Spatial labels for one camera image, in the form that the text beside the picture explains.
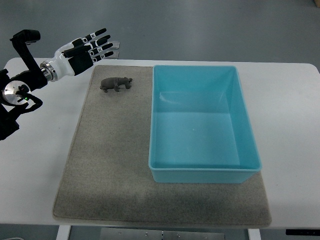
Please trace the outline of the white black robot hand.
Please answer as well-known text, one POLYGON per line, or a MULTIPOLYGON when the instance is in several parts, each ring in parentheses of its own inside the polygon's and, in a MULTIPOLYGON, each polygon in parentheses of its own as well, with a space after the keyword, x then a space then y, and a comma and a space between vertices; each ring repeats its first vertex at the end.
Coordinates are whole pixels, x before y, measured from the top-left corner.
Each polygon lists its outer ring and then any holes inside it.
POLYGON ((55 82, 65 76, 77 76, 101 60, 117 59, 120 42, 110 38, 106 28, 77 38, 60 47, 40 68, 48 81, 55 82))

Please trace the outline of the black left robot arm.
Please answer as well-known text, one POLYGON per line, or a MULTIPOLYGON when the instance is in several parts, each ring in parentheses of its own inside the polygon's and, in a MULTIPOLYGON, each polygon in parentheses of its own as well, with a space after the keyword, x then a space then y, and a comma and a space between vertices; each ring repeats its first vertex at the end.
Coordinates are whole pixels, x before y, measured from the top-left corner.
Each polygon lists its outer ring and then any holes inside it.
POLYGON ((50 74, 41 70, 28 49, 28 45, 41 39, 37 30, 24 29, 10 39, 13 48, 19 54, 27 70, 14 77, 9 77, 9 71, 0 71, 0 139, 17 131, 20 126, 17 119, 20 115, 33 112, 43 105, 32 91, 41 89, 48 84, 50 74))

